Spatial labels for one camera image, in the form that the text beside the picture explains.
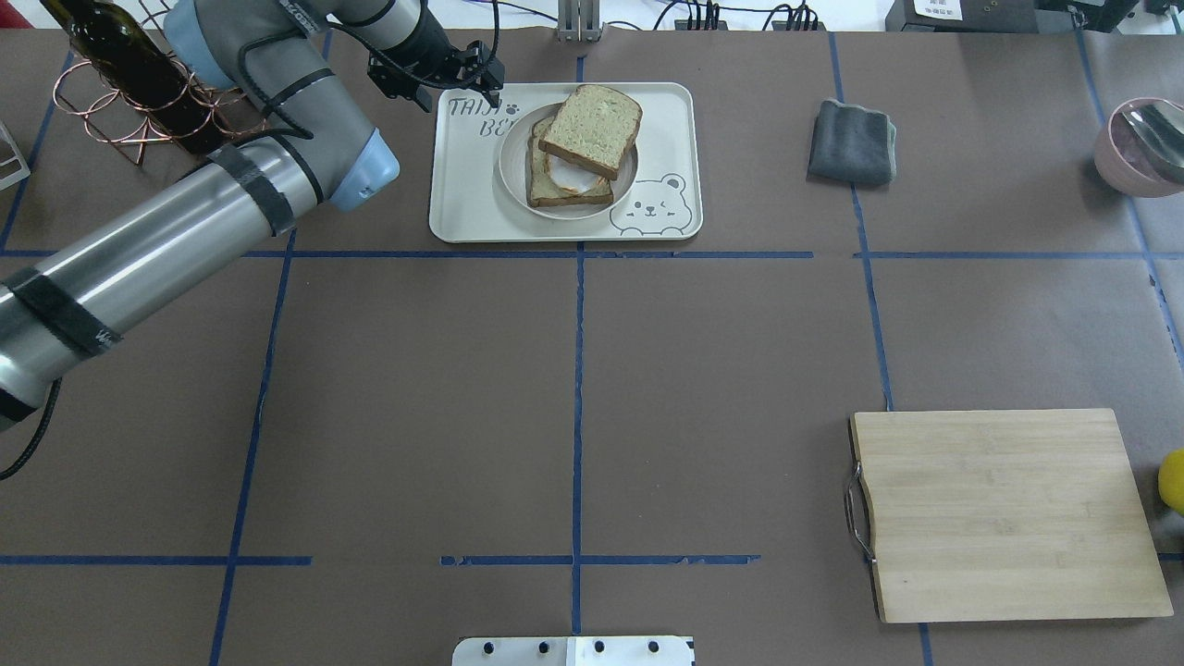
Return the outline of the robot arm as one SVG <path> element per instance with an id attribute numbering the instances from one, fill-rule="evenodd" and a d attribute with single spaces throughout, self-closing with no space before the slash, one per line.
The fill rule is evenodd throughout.
<path id="1" fill-rule="evenodd" d="M 202 83 L 240 88 L 272 121 L 148 201 L 4 278 L 4 427 L 50 404 L 63 374 L 321 203 L 363 205 L 401 169 L 313 34 L 337 28 L 430 110 L 430 89 L 500 104 L 498 41 L 461 49 L 424 1 L 179 1 L 165 37 Z"/>

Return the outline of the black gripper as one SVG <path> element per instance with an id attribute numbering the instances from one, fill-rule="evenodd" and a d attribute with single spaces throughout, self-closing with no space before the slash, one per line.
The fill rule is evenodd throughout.
<path id="1" fill-rule="evenodd" d="M 420 11 L 411 34 L 398 46 L 398 69 L 414 81 L 408 84 L 407 100 L 425 113 L 433 110 L 433 97 L 424 85 L 449 89 L 476 84 L 487 105 L 500 108 L 506 68 L 495 49 L 485 41 L 470 41 L 465 49 L 455 46 L 427 9 Z"/>

